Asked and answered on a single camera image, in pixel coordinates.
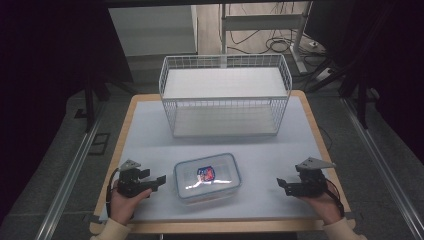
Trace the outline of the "metal floor rail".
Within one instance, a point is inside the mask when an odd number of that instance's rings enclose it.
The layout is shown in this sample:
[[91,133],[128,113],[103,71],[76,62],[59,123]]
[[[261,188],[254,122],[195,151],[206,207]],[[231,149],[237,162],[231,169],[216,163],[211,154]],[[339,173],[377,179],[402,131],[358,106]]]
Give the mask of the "metal floor rail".
[[42,221],[42,224],[40,225],[34,240],[52,239],[66,204],[69,200],[71,192],[75,186],[76,180],[84,165],[89,149],[91,148],[95,135],[97,134],[106,106],[106,102],[99,103],[95,112],[96,119],[94,120],[93,126],[84,135],[78,151],[73,157],[70,166],[68,167],[64,178],[62,179],[58,191],[53,198],[53,201],[44,217],[44,220]]
[[357,130],[361,141],[367,149],[372,162],[375,164],[377,171],[390,192],[392,199],[396,203],[414,239],[424,240],[424,221],[421,219],[421,216],[417,212],[406,192],[401,188],[401,185],[397,181],[393,171],[390,169],[369,130],[365,129],[357,119],[354,105],[345,98],[341,98],[340,101],[345,106],[351,122]]

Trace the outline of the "person's right hand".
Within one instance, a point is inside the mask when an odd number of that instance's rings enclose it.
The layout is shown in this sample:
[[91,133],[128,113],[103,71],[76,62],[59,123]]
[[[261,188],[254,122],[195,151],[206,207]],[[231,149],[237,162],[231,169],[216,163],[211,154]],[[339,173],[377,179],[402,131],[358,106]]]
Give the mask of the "person's right hand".
[[336,202],[326,193],[315,198],[300,197],[300,200],[306,202],[325,225],[334,224],[342,219]]

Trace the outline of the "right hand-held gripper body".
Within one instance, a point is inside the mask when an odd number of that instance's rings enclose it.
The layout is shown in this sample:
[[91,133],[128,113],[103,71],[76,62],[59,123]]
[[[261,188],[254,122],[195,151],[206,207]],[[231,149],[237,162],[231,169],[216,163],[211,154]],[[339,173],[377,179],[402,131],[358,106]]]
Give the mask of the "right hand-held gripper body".
[[313,157],[308,157],[303,162],[295,166],[299,173],[301,184],[304,188],[302,196],[304,197],[319,197],[327,189],[327,178],[322,170],[327,168],[335,168],[334,163],[320,160]]

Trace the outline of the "clear plastic food container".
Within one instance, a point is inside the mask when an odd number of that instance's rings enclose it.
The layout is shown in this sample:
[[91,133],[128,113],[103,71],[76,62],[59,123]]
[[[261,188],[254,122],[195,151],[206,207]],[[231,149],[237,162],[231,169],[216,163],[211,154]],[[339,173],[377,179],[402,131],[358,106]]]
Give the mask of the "clear plastic food container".
[[231,153],[177,163],[173,175],[178,198],[188,204],[224,198],[242,185]]

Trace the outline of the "white power strip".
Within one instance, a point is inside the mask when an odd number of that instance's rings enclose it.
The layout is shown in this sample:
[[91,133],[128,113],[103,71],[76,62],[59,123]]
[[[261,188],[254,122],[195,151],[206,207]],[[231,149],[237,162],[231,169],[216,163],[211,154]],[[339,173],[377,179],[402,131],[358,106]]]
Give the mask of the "white power strip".
[[321,82],[322,80],[326,79],[327,77],[329,77],[332,73],[334,72],[334,70],[332,68],[325,68],[317,77],[316,80],[318,82]]

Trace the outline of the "white metal desk frame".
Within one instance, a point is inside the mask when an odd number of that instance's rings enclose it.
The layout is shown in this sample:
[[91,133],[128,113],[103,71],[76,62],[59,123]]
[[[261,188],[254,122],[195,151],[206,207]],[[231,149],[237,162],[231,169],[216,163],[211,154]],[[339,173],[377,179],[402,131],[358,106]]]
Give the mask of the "white metal desk frame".
[[300,57],[300,42],[308,20],[311,1],[307,1],[299,14],[262,14],[262,15],[230,15],[228,4],[221,4],[221,53],[227,53],[227,33],[229,31],[257,31],[257,30],[295,30],[296,36],[289,44],[289,50],[301,74],[307,68]]

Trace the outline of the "white table mat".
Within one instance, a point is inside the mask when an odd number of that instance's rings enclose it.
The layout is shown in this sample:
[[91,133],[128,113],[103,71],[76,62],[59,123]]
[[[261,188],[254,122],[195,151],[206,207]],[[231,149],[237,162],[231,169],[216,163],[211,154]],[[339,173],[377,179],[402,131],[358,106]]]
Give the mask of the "white table mat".
[[[167,182],[135,212],[141,221],[247,220],[313,218],[303,201],[289,197],[277,184],[299,180],[295,166],[309,157],[322,159],[303,100],[292,96],[276,136],[175,138],[162,103],[138,101],[117,163],[128,159]],[[176,194],[174,166],[221,153],[234,156],[242,184],[228,197],[187,204]]]

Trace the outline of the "black metal stand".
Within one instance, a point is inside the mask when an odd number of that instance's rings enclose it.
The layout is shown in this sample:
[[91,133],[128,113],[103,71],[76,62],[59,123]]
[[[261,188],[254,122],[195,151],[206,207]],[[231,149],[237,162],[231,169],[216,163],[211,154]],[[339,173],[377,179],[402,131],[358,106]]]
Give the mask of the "black metal stand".
[[341,98],[349,98],[354,90],[357,90],[356,118],[361,126],[367,129],[366,104],[370,99],[367,96],[367,73],[361,71],[361,65],[362,62],[360,60],[353,60],[346,66],[335,70],[318,83],[306,87],[305,91],[307,93],[313,93],[338,79],[344,78],[338,90],[339,96]]
[[85,109],[78,109],[75,114],[76,118],[86,119],[86,132],[89,132],[94,128],[96,120],[94,97],[97,97],[100,102],[107,102],[110,99],[111,93],[107,88],[108,83],[118,87],[131,96],[138,94],[138,91],[135,88],[130,87],[124,82],[104,73],[100,73],[97,76],[88,76],[84,82]]

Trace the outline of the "person's left hand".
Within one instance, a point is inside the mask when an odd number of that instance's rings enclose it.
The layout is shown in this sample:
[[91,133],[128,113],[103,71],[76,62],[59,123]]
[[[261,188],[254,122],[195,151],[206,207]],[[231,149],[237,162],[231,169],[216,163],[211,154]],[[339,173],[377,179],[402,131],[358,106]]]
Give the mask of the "person's left hand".
[[110,218],[121,225],[127,225],[139,203],[148,198],[151,193],[152,190],[147,189],[135,197],[127,198],[113,189],[110,200]]

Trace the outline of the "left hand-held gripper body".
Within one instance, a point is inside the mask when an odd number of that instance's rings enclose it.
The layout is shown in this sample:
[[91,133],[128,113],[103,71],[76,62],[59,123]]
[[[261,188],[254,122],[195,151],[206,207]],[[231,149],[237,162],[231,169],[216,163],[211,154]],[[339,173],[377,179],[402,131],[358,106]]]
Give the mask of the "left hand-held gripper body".
[[139,178],[141,164],[128,159],[119,168],[118,192],[127,197],[132,198],[139,193],[147,190],[144,188],[142,179]]

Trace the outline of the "black floor bracket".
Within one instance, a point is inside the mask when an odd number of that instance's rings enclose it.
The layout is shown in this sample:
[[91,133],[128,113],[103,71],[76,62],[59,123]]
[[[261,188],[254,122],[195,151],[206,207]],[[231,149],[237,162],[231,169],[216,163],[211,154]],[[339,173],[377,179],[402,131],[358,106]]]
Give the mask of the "black floor bracket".
[[89,148],[88,154],[91,156],[102,156],[105,154],[108,142],[110,139],[109,133],[97,133]]

